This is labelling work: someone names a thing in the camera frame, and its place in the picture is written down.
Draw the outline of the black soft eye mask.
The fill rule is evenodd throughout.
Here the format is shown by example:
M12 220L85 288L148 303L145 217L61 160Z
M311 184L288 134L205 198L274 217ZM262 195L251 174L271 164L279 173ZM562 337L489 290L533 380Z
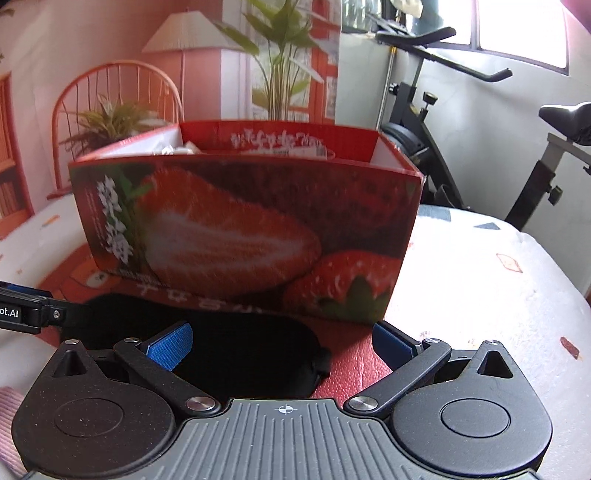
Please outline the black soft eye mask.
M173 372L221 402L310 398L331 371L331 352L297 319L199 311L123 294L86 302L81 319L63 327L60 339L110 349L127 337L148 340L176 323L190 326L192 345Z

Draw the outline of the pink knitted cloth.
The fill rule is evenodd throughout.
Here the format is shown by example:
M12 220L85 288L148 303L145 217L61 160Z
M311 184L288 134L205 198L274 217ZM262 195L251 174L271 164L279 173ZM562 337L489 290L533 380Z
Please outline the pink knitted cloth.
M12 424L16 412L20 407L24 397L11 387L3 386L1 388L1 466L16 478L26 474L21 457L15 447Z

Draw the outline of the printed living room backdrop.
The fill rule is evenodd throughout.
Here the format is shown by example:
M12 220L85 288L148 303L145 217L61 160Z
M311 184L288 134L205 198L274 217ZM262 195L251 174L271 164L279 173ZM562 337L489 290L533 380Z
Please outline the printed living room backdrop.
M67 193L69 164L148 127L335 120L338 1L5 1L1 232Z

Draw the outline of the white patterned table cloth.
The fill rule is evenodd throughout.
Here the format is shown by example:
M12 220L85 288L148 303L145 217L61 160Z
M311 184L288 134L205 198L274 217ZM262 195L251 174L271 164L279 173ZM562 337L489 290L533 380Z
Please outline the white patterned table cloth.
M472 350L501 341L553 423L539 468L544 479L590 479L590 306L537 241L504 222L474 213L422 207L386 320L415 339L439 338ZM73 279L86 260L73 196L52 202L1 241L1 280L41 287ZM331 377L315 397L339 404L390 373L370 354L362 325L341 329ZM9 440L9 420L54 352L58 335L1 331L1 479L23 475Z

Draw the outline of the red strawberry cardboard box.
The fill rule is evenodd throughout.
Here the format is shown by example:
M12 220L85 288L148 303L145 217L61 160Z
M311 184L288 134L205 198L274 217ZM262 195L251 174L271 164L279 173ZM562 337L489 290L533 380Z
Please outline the red strawberry cardboard box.
M194 307L375 323L423 174L375 130L222 120L162 127L70 163L97 266Z

